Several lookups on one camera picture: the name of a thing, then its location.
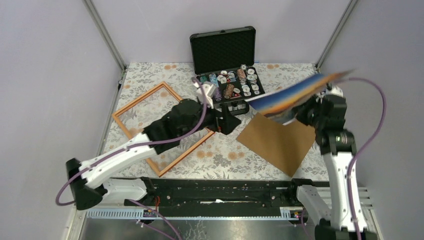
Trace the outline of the sunset landscape photo print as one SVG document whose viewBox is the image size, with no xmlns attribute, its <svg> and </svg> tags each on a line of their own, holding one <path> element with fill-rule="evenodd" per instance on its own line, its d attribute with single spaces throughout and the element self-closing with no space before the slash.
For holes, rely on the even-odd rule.
<svg viewBox="0 0 424 240">
<path fill-rule="evenodd" d="M 294 121 L 294 108 L 305 103 L 310 98 L 321 100 L 325 96 L 327 85 L 346 77 L 352 70 L 336 72 L 329 75 L 316 73 L 308 78 L 275 92 L 261 94 L 246 100 L 246 102 L 262 116 L 288 125 Z"/>
</svg>

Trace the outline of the brown cardboard backing board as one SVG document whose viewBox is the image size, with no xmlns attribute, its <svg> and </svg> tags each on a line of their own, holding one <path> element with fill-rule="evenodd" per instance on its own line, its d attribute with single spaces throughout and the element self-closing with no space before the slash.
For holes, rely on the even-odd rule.
<svg viewBox="0 0 424 240">
<path fill-rule="evenodd" d="M 293 177 L 315 141 L 315 130 L 295 120 L 282 125 L 256 114 L 236 140 Z"/>
</svg>

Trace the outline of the orange wooden picture frame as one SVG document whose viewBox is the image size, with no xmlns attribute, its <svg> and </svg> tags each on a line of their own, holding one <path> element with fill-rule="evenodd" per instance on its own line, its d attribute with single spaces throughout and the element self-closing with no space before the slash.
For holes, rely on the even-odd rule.
<svg viewBox="0 0 424 240">
<path fill-rule="evenodd" d="M 114 112 L 112 118 L 130 140 L 181 100 L 182 97 L 163 81 Z M 178 146 L 144 161 L 158 177 L 162 177 L 213 134 L 209 129 L 197 131 L 182 139 Z"/>
</svg>

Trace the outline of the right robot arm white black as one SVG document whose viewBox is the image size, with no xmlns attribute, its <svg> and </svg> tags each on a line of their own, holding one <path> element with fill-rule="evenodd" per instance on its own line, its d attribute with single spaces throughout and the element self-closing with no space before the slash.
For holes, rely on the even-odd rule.
<svg viewBox="0 0 424 240">
<path fill-rule="evenodd" d="M 286 198 L 293 206 L 303 205 L 315 225 L 316 240 L 377 240 L 361 206 L 354 173 L 356 141 L 345 128 L 346 110 L 346 99 L 333 94 L 312 96 L 297 107 L 296 119 L 315 130 L 315 141 L 327 168 L 331 206 L 309 179 L 295 179 Z"/>
</svg>

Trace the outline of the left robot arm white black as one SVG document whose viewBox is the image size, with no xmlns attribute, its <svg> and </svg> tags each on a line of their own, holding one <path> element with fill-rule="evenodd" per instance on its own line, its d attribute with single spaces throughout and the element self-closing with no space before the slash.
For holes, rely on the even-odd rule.
<svg viewBox="0 0 424 240">
<path fill-rule="evenodd" d="M 183 99 L 162 118 L 153 121 L 128 142 L 95 158 L 65 164 L 68 181 L 60 189 L 70 187 L 77 210 L 87 210 L 100 203 L 122 203 L 138 200 L 148 206 L 155 200 L 155 192 L 142 179 L 124 180 L 114 174 L 130 167 L 138 160 L 158 156 L 180 145 L 180 141 L 203 129 L 229 135 L 241 120 L 229 113 L 207 107 L 192 99 Z"/>
</svg>

